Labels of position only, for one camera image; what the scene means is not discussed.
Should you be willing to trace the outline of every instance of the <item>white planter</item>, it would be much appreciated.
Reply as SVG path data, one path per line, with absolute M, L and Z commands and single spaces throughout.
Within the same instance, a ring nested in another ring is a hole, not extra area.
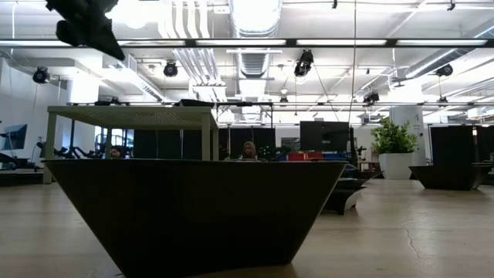
M 411 176 L 408 166 L 412 163 L 412 154 L 379 154 L 379 164 L 386 179 L 408 180 Z

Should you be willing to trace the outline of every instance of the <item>computer monitor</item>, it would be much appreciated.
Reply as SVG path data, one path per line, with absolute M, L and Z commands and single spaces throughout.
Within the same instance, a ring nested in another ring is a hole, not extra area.
M 2 150 L 22 150 L 24 148 L 27 130 L 27 124 L 6 127 L 5 132 L 0 134 L 0 137 L 3 138 Z
M 300 122 L 301 151 L 347 150 L 350 140 L 350 125 L 347 122 Z

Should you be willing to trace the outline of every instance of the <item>green plant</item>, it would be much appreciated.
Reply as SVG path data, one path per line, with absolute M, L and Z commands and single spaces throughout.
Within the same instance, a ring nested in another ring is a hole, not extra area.
M 389 119 L 384 119 L 383 123 L 382 127 L 371 131 L 375 139 L 372 146 L 378 154 L 407 154 L 414 152 L 417 136 L 408 133 L 410 122 L 399 126 L 393 124 Z

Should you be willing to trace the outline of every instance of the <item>potted plant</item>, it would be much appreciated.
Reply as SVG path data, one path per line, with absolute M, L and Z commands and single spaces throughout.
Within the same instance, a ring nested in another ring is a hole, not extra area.
M 389 119 L 383 121 L 383 126 L 371 131 L 375 142 L 372 146 L 379 154 L 379 164 L 387 179 L 409 179 L 412 165 L 412 152 L 415 151 L 417 136 L 408 133 L 408 125 L 399 126 Z

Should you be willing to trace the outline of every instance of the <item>metal table frame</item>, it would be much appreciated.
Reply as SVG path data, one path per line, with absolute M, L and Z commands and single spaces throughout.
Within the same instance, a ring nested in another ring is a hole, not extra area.
M 63 106 L 48 107 L 45 159 L 54 158 L 57 116 L 104 127 L 111 138 L 113 129 L 141 130 L 201 130 L 202 160 L 211 160 L 212 130 L 213 160 L 218 160 L 218 125 L 209 107 L 143 107 L 143 106 Z M 105 158 L 110 159 L 111 140 L 107 140 Z M 52 173 L 44 169 L 43 183 L 51 184 Z

